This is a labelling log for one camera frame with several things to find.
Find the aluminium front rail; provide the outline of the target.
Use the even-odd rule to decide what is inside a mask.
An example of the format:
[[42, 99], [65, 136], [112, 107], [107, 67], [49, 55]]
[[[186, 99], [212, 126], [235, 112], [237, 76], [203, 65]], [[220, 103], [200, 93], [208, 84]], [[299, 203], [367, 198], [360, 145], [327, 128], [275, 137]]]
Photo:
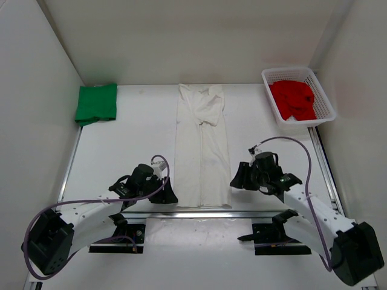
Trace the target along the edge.
[[280, 211], [182, 211], [182, 212], [145, 212], [127, 211], [122, 213], [126, 219], [256, 219], [271, 218]]

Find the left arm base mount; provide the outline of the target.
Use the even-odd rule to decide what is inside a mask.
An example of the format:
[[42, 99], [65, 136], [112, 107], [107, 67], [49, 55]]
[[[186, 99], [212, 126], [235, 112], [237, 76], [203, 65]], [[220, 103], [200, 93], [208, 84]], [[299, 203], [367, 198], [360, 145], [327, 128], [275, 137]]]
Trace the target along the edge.
[[112, 236], [92, 244], [89, 252], [94, 254], [142, 254], [146, 224], [130, 224], [120, 213], [110, 218], [114, 223]]

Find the white plastic mesh basket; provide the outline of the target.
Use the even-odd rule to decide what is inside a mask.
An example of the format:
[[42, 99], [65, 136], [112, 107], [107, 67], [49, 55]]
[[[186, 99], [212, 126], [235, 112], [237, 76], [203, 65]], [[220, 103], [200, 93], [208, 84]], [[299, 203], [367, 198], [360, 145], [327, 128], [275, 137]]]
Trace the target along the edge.
[[[321, 87], [316, 75], [310, 68], [303, 66], [270, 68], [264, 69], [261, 76], [264, 81], [267, 100], [272, 109], [276, 123], [282, 130], [290, 131], [316, 127], [322, 123], [333, 121], [336, 118], [335, 110]], [[298, 121], [294, 117], [290, 117], [286, 120], [282, 118], [269, 86], [274, 82], [283, 80], [297, 81], [309, 86], [314, 94], [313, 109], [316, 114], [315, 120]]]

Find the red t shirt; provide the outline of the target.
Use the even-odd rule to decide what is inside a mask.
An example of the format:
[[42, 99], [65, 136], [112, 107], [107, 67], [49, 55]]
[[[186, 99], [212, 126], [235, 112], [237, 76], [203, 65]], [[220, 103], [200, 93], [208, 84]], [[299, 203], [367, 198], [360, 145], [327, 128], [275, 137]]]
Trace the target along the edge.
[[291, 117], [297, 121], [317, 119], [313, 108], [314, 94], [306, 83], [281, 80], [269, 88], [283, 120]]

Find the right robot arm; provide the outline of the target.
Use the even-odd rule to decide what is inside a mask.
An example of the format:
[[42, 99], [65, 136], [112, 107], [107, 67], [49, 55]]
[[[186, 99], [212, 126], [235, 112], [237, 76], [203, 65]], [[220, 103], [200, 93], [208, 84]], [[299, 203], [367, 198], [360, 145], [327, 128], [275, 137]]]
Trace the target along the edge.
[[335, 275], [348, 286], [384, 267], [373, 227], [366, 222], [358, 224], [307, 193], [297, 176], [282, 171], [277, 154], [263, 152], [251, 162], [241, 162], [230, 185], [274, 196], [288, 206], [273, 216], [271, 223], [240, 236], [239, 241], [253, 241], [261, 247], [298, 241], [328, 258]]

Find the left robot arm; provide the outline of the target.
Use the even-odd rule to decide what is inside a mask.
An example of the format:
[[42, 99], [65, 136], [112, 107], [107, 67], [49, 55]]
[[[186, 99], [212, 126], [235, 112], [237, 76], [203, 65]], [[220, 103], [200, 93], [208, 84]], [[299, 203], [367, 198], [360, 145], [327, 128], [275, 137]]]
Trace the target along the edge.
[[99, 241], [120, 242], [127, 227], [123, 212], [138, 201], [176, 204], [168, 162], [139, 164], [97, 199], [60, 202], [30, 222], [21, 249], [28, 270], [39, 280], [56, 275], [82, 248]]

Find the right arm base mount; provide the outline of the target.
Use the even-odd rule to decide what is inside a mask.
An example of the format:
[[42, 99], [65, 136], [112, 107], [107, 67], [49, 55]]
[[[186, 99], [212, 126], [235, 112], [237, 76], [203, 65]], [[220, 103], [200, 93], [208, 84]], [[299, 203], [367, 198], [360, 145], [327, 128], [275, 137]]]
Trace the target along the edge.
[[301, 256], [310, 255], [309, 247], [288, 237], [284, 224], [297, 217], [294, 210], [285, 210], [272, 217], [270, 223], [252, 224], [252, 234], [237, 238], [240, 242], [253, 242], [256, 256]]

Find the green polo t shirt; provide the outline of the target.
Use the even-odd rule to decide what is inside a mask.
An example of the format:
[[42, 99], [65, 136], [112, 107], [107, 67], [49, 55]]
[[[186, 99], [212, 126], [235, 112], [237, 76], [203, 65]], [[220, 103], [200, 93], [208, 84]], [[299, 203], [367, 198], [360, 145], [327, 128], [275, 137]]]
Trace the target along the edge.
[[98, 121], [113, 121], [117, 118], [116, 83], [87, 87], [81, 86], [75, 122], [84, 127]]

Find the white t shirt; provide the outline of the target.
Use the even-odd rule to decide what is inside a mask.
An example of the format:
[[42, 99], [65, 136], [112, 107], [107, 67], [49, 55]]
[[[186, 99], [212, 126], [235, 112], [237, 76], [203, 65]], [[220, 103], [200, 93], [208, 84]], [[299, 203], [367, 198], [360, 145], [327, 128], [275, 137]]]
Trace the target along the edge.
[[174, 192], [183, 208], [231, 208], [221, 85], [179, 85]]

